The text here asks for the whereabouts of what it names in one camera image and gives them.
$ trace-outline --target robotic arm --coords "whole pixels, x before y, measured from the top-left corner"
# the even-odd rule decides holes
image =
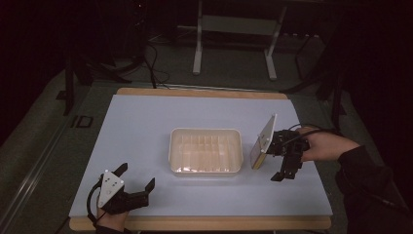
[[[115,172],[105,171],[100,176],[97,184],[94,185],[88,196],[87,209],[88,218],[96,226],[97,219],[92,214],[91,199],[94,191],[100,187],[100,195],[98,197],[97,206],[105,212],[116,215],[128,212],[141,207],[149,206],[149,193],[155,187],[155,178],[145,186],[145,190],[129,194],[124,191],[125,184],[120,179],[120,176],[128,169],[128,164],[121,165]]]

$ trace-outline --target white table frame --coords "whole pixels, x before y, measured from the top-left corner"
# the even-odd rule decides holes
[[[197,48],[195,50],[193,74],[201,74],[201,63],[203,58],[203,31],[221,31],[232,33],[246,33],[255,35],[269,35],[273,39],[268,49],[264,50],[264,56],[267,63],[268,75],[270,80],[277,79],[277,73],[273,61],[273,52],[277,40],[280,36],[282,22],[285,16],[286,6],[278,20],[267,19],[243,19],[203,15],[203,0],[198,1],[198,25],[197,25]]]

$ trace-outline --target dark background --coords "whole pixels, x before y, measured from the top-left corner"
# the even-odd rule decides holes
[[[196,25],[197,1],[150,1],[147,25],[173,38],[178,24]],[[239,8],[227,8],[230,15],[271,16],[268,1],[250,7],[237,1]],[[8,137],[48,82],[64,68],[65,45],[70,30],[81,25],[95,25],[98,33],[110,33],[99,19],[94,1],[1,1],[0,2],[0,143]],[[218,11],[212,5],[210,11]],[[328,16],[309,6],[289,8],[282,27],[287,33],[314,31],[313,19],[337,20],[342,11]],[[345,20],[333,51],[341,52],[357,40],[357,50],[350,57],[345,89],[351,94],[358,114],[371,133],[385,163],[393,168],[394,180],[409,207],[412,195],[412,101],[411,67],[413,64],[413,6],[410,1],[375,1],[368,10]],[[78,40],[83,40],[80,30]],[[110,47],[97,42],[101,48]]]

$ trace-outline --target wooden table edge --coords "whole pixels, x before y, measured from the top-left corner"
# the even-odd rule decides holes
[[[94,230],[85,217],[71,217],[75,231]],[[129,216],[126,227],[138,231],[263,231],[324,230],[331,226],[330,216]]]
[[[194,98],[256,98],[256,99],[288,99],[285,94],[252,92],[252,91],[216,91],[186,89],[140,89],[121,88],[116,93],[123,96],[169,96]]]

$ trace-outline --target gray floor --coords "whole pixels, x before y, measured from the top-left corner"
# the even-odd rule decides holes
[[[242,48],[240,45],[223,48],[217,46],[218,43],[213,40],[213,35],[210,35],[210,38],[204,46],[202,73],[199,76],[192,74],[195,52],[194,33],[183,32],[175,44],[162,41],[161,37],[153,39],[153,45],[157,49],[155,74],[160,81],[165,81],[164,85],[159,87],[204,87],[276,92],[301,82],[294,56],[303,40],[289,36],[280,38],[276,53],[273,55],[279,79],[270,81],[262,44],[257,43],[248,48]],[[317,52],[322,49],[322,43],[318,39],[313,39],[309,48],[310,51],[302,54],[308,61],[304,64],[307,66],[304,70],[314,64]],[[153,59],[155,51],[148,48],[147,57]],[[149,72],[145,67],[126,74],[125,78],[133,80],[129,86],[150,87]],[[104,78],[97,78],[91,87],[78,85],[75,107],[69,116],[62,116],[64,102],[56,100],[57,93],[64,90],[64,72],[62,72],[51,81],[33,104],[20,125],[0,149],[1,216],[10,217],[13,212],[16,215],[16,218],[3,219],[11,222],[7,225],[9,233],[56,233],[61,225],[62,229],[57,233],[74,233],[65,220],[93,151],[109,101],[119,87],[124,85]],[[318,101],[314,96],[316,89],[317,85],[314,85],[289,98],[294,103],[301,123],[313,123],[331,128],[330,101]],[[347,94],[343,96],[342,105],[346,112],[346,115],[340,118],[343,134],[366,144],[374,160],[380,164],[380,156],[374,142],[358,118]],[[73,128],[71,124],[75,115],[93,116],[94,123],[88,129]],[[39,175],[30,171],[36,165],[37,168],[42,169]],[[346,233],[347,220],[342,205],[342,195],[334,181],[338,165],[335,162],[322,162],[317,163],[317,167],[334,213],[331,218],[332,226],[328,231]],[[40,179],[33,182],[35,186],[30,187],[27,194],[18,194],[19,188],[30,173]],[[14,203],[13,199],[17,195],[26,200]],[[309,232],[280,231],[280,233]]]

